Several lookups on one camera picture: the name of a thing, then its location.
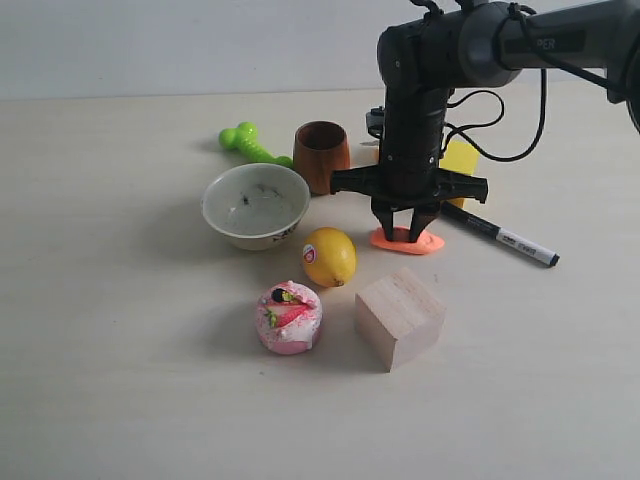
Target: yellow sticky note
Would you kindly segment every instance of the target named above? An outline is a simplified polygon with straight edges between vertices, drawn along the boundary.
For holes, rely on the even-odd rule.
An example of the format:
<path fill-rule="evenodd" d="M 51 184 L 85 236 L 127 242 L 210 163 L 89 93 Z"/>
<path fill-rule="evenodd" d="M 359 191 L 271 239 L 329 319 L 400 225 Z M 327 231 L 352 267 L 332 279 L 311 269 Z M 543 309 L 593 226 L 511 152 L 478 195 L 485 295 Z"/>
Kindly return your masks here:
<path fill-rule="evenodd" d="M 451 172 L 473 175 L 478 164 L 478 151 L 468 143 L 451 141 L 447 146 L 444 158 L 440 160 L 440 168 Z M 464 207 L 464 198 L 456 198 L 451 203 Z"/>

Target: bowl rim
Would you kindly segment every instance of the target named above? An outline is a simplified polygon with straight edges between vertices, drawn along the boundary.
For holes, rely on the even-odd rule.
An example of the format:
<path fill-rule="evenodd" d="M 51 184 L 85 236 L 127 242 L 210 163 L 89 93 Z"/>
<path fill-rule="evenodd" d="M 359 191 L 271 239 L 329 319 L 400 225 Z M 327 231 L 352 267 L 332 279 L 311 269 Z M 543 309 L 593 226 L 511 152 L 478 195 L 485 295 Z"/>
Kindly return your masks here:
<path fill-rule="evenodd" d="M 211 218 L 209 218 L 209 216 L 205 212 L 205 203 L 207 198 L 209 197 L 209 195 L 211 195 L 211 192 L 216 188 L 216 186 L 220 184 L 220 182 L 223 182 L 225 178 L 227 178 L 231 173 L 236 173 L 239 170 L 279 170 L 283 175 L 288 175 L 290 178 L 298 182 L 298 184 L 302 187 L 302 189 L 305 192 L 304 193 L 305 199 L 304 199 L 304 205 L 302 206 L 296 218 L 293 219 L 288 224 L 280 228 L 277 228 L 276 230 L 272 230 L 270 232 L 260 233 L 256 235 L 241 235 L 239 233 L 229 232 L 224 228 L 220 227 L 219 225 L 217 225 L 213 220 L 211 220 Z M 200 198 L 200 211 L 205 221 L 209 224 L 209 226 L 211 226 L 214 230 L 216 230 L 217 232 L 223 235 L 226 235 L 232 238 L 243 239 L 243 240 L 259 240 L 259 239 L 272 237 L 274 235 L 278 235 L 297 225 L 302 220 L 302 217 L 304 217 L 307 211 L 309 210 L 310 203 L 311 203 L 311 190 L 309 189 L 309 185 L 307 184 L 306 180 L 293 169 L 282 166 L 282 165 L 277 165 L 274 163 L 248 163 L 245 165 L 238 165 L 236 167 L 229 168 L 228 170 L 225 170 L 220 175 L 218 175 L 215 178 L 215 180 L 213 180 L 204 190 L 204 193 Z"/>

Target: white wall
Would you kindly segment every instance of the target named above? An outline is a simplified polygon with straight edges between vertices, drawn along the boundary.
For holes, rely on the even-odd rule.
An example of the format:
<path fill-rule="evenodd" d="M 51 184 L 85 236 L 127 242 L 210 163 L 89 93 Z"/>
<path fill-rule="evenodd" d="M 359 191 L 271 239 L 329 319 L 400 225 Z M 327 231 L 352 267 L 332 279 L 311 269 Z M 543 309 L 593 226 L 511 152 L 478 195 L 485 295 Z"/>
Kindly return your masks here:
<path fill-rule="evenodd" d="M 0 99 L 380 87 L 378 36 L 423 11 L 409 0 L 0 0 Z"/>

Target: pink cake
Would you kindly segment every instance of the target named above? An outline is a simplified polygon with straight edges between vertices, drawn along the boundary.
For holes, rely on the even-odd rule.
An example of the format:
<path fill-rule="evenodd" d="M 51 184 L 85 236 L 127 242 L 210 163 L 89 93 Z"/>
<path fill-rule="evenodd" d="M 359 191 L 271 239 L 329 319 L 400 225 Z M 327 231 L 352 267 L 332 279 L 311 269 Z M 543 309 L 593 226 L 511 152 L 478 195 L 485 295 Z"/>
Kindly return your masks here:
<path fill-rule="evenodd" d="M 311 350 L 320 336 L 322 305 L 316 293 L 292 281 L 265 292 L 256 308 L 256 329 L 263 345 L 281 355 Z"/>

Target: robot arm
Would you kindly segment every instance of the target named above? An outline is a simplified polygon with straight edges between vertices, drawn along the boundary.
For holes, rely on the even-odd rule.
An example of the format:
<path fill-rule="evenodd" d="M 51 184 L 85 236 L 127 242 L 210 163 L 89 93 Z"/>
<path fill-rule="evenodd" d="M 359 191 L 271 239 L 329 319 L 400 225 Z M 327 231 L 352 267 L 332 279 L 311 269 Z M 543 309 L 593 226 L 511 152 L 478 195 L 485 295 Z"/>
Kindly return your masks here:
<path fill-rule="evenodd" d="M 439 168 L 455 89 L 499 88 L 524 69 L 541 69 L 544 79 L 546 69 L 558 68 L 602 86 L 610 102 L 626 102 L 640 131 L 640 0 L 605 0 L 543 14 L 501 1 L 456 0 L 460 10 L 449 13 L 433 1 L 411 1 L 428 12 L 421 20 L 389 27 L 378 41 L 386 87 L 380 161 L 335 172 L 331 182 L 332 193 L 371 197 L 388 241 L 393 241 L 395 212 L 414 210 L 409 241 L 415 242 L 437 218 L 442 201 L 486 200 L 485 179 Z M 590 68 L 604 69 L 606 77 L 585 70 Z"/>

